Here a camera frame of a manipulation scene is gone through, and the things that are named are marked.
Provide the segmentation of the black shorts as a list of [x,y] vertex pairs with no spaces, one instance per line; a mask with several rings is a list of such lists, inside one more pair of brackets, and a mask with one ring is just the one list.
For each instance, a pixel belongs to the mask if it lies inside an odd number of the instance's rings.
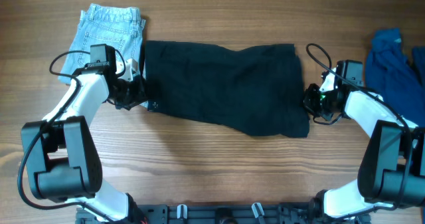
[[148,110],[249,136],[307,137],[302,74],[293,44],[241,51],[174,41],[145,45]]

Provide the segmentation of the folded light blue jeans shorts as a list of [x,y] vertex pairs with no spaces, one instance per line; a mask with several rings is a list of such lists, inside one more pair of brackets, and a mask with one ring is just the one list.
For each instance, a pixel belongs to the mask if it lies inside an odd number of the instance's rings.
[[72,41],[61,72],[72,74],[77,68],[89,63],[92,45],[106,44],[120,51],[118,60],[141,58],[141,46],[145,19],[136,7],[117,8],[91,4],[82,11],[76,35]]

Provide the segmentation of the blue garment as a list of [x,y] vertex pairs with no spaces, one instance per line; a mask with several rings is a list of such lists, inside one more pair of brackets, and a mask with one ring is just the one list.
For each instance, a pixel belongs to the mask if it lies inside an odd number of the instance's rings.
[[381,29],[371,39],[365,80],[368,88],[403,118],[424,127],[424,46],[412,49],[412,60],[404,54],[400,29]]

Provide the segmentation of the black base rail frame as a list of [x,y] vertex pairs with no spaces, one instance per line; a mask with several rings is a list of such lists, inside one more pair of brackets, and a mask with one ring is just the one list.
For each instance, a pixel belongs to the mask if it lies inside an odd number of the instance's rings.
[[161,224],[214,224],[223,216],[240,224],[301,224],[333,223],[327,217],[309,218],[307,203],[281,203],[279,205],[225,205],[225,206],[168,206],[140,205],[149,223]]

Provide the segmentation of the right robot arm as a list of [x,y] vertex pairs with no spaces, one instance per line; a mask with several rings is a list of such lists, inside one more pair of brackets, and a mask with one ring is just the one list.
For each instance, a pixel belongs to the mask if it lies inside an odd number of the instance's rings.
[[351,219],[379,209],[424,205],[424,129],[391,110],[380,95],[363,87],[363,64],[340,60],[326,66],[323,84],[311,84],[303,105],[317,122],[352,119],[369,136],[354,181],[323,191],[313,200],[316,215]]

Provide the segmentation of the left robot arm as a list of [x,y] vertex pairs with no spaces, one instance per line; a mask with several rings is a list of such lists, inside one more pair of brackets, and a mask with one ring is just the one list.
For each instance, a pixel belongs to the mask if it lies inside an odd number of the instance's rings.
[[18,193],[35,209],[79,206],[104,223],[148,223],[130,194],[104,180],[90,133],[103,103],[131,110],[145,102],[145,81],[130,68],[117,66],[122,54],[112,46],[92,45],[88,55],[89,63],[68,75],[70,88],[54,110],[22,127]]

